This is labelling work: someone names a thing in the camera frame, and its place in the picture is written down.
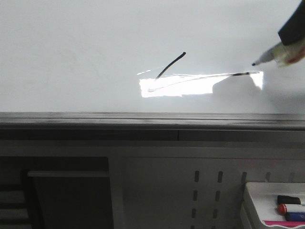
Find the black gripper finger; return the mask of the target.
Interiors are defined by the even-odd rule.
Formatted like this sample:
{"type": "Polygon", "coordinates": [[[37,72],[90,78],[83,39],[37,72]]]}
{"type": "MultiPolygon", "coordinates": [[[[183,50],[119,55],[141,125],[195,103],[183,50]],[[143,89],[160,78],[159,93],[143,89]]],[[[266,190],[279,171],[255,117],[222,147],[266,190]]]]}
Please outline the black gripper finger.
{"type": "Polygon", "coordinates": [[[305,37],[305,1],[302,0],[288,21],[278,31],[284,46],[292,45],[305,37]]]}

